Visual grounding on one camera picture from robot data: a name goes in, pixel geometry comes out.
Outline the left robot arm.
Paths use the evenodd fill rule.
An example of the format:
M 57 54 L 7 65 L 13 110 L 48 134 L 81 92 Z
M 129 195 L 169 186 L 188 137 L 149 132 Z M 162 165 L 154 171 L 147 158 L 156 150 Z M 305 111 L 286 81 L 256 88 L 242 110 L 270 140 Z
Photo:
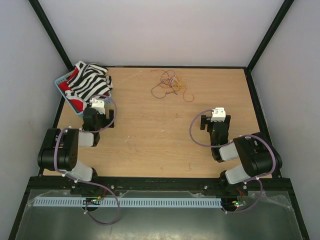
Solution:
M 81 180 L 82 188 L 89 194 L 96 193 L 100 181 L 97 171 L 78 158 L 80 147 L 96 147 L 100 141 L 100 132 L 106 127 L 113 128 L 115 111 L 109 110 L 109 116 L 95 108 L 87 107 L 83 112 L 81 129 L 49 128 L 38 153 L 37 163 L 42 169 L 55 171 L 63 177 Z

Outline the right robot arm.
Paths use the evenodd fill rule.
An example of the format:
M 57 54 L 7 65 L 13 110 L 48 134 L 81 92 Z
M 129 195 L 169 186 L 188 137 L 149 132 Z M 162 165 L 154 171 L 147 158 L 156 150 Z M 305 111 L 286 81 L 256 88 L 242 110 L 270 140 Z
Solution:
M 261 132 L 228 141 L 230 121 L 230 115 L 226 115 L 223 121 L 206 115 L 200 119 L 200 129 L 207 130 L 210 136 L 213 159 L 219 163 L 240 159 L 240 164 L 220 174 L 218 188 L 225 195 L 231 194 L 236 184 L 272 174 L 283 165 L 281 156 Z

